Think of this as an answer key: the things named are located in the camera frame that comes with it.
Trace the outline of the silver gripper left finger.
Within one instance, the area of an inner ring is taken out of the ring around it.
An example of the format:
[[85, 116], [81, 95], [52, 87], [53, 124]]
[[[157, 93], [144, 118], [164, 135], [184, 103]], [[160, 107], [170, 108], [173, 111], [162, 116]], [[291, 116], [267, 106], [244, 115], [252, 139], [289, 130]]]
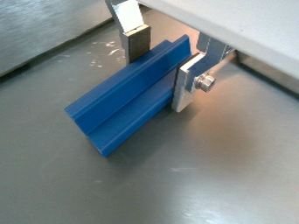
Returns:
[[144, 23], [136, 0], [105, 0], [105, 4], [118, 28], [125, 63], [137, 60], [150, 47], [150, 27]]

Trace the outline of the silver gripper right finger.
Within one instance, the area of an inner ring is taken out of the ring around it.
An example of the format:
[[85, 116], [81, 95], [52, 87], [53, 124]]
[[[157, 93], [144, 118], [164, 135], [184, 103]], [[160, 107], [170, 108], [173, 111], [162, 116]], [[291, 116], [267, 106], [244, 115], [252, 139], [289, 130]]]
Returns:
[[196, 48], [198, 52], [178, 66], [172, 97], [172, 109], [181, 112], [190, 104], [194, 92], [208, 93], [214, 85], [209, 70], [233, 52], [233, 48], [200, 33]]

